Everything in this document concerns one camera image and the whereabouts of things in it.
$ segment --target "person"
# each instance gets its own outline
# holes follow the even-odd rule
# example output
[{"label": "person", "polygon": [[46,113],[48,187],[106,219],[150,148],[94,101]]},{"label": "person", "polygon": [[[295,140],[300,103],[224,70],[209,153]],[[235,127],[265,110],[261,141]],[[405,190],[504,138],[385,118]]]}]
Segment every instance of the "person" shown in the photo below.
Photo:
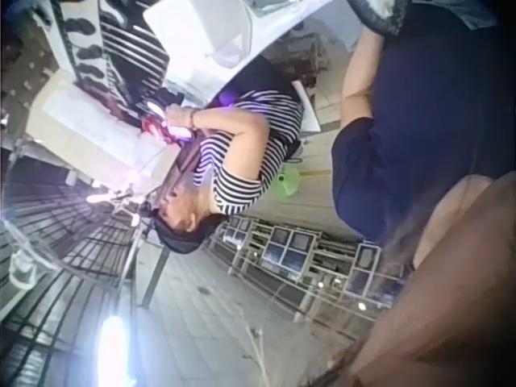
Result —
[{"label": "person", "polygon": [[252,206],[298,144],[301,99],[264,57],[243,69],[219,101],[229,106],[167,110],[170,125],[208,133],[197,168],[165,195],[156,215],[161,242],[175,252],[193,251],[226,216]]},{"label": "person", "polygon": [[397,303],[310,387],[514,385],[516,173],[487,182],[460,209]]},{"label": "person", "polygon": [[467,175],[496,179],[516,160],[516,67],[500,30],[472,29],[438,3],[412,4],[397,37],[364,28],[331,150],[338,216],[410,259],[452,186]]}]

